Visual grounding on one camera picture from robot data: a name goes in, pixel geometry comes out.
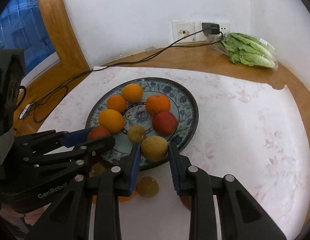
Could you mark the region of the person left hand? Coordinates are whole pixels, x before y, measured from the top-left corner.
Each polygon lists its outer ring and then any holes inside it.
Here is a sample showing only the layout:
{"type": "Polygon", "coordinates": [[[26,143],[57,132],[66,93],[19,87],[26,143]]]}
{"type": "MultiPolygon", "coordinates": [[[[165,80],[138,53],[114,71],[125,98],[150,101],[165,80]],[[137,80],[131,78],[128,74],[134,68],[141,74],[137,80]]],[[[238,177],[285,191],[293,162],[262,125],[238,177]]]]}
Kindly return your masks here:
{"type": "Polygon", "coordinates": [[[13,226],[20,227],[22,223],[34,226],[34,224],[44,213],[44,211],[49,207],[49,205],[50,204],[47,204],[29,213],[17,213],[8,204],[2,204],[2,208],[0,210],[0,216],[13,226]]]}

